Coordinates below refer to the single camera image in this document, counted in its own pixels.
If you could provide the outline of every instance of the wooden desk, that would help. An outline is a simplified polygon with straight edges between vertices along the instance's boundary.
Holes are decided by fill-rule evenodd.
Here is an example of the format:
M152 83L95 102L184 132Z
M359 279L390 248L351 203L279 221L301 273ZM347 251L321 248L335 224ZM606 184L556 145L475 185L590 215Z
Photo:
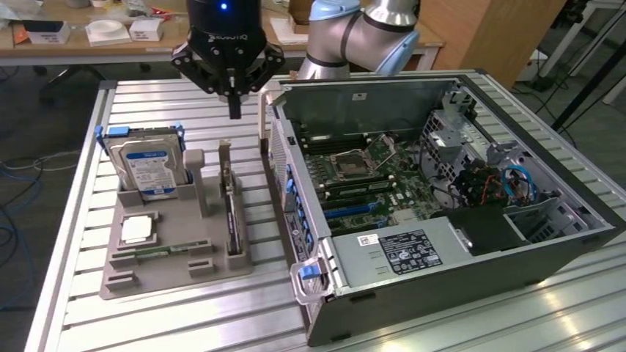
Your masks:
M151 6L172 12L186 12L184 1L148 0L147 2ZM163 24L163 39L159 42L131 42L92 48L83 27L91 22L90 16L103 15L104 9L94 7L71 9L66 6L64 0L46 0L43 9L51 20L67 21L78 27L71 31L68 43L64 45L36 45L27 42L15 45L14 27L11 26L0 31L0 66L168 62L172 48L187 39L188 19L175 18ZM271 17L285 18L286 16L278 12L263 10L263 29L269 41L281 45L286 57L305 57L306 45L283 45L278 42L270 24ZM419 31L422 35L415 53L425 55L425 59L419 63L422 69L430 69L443 41L423 25L419 25Z

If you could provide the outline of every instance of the hard drive label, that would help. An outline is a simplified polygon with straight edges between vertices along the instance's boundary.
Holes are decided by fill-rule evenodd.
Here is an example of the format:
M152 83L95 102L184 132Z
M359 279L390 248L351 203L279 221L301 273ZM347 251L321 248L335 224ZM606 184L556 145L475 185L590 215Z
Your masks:
M423 230L381 237L379 242L398 275L443 264Z
M144 194L171 193L176 188L174 173L167 168L166 151L128 153L127 160L138 189Z

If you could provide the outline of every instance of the blue pcie slot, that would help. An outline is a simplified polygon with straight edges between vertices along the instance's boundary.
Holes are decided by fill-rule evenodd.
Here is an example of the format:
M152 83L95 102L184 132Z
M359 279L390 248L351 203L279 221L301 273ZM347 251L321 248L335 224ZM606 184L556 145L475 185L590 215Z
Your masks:
M326 219L341 218L343 216L351 216L358 214L370 213L379 206L378 202L373 202L367 205L359 205L351 208L343 208L337 210L326 210L325 217Z

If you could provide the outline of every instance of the blue cable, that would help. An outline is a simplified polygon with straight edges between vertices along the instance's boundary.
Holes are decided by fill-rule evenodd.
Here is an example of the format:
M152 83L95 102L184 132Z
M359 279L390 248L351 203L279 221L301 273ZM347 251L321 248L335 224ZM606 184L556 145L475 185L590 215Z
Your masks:
M16 231L12 227L7 227L7 226L2 226L2 225L0 225L0 227L3 229L8 229L15 234L16 241L20 244L22 249L24 250L24 254L26 254L27 262L28 262L28 270L31 272L31 275L28 276L28 282L24 286L24 289L22 290L22 292L14 298L11 298L0 306L0 312L2 312L4 309L11 308L11 306L31 292L31 290L35 286L35 264L32 262L31 250L28 248L27 241L26 241L24 237L20 234L20 231Z
M16 175L11 175L7 171L4 170L0 170L0 174L3 174L4 176L7 176L8 178L12 178L15 180L19 180L19 181L28 181L28 182L32 182L35 183L35 191L32 192L31 194L31 197L24 200L19 205L16 205L15 207L11 207L7 209L7 212L11 213L11 214L15 214L18 211L20 211L28 204L31 204L31 202L35 200L35 198L39 197L39 192L42 191L42 183L39 182L39 180L36 180L35 178L30 178L30 177L19 177Z
M530 172L521 167L519 165L510 165L502 170L502 184L505 185L505 191L511 197L515 197L515 193L513 192L511 187L509 186L507 182L507 170L514 170L522 173L525 175L526 180L529 181L529 187L533 191L533 200L537 199L537 186L535 183L533 182L533 178L530 177Z

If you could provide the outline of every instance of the barcode sticker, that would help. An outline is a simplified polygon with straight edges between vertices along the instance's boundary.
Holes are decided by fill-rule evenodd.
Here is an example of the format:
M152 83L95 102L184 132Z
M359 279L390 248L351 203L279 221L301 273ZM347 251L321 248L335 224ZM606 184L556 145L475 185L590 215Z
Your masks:
M370 235L357 237L359 240L361 246L370 246L371 244L377 244L379 242L379 234L373 233Z

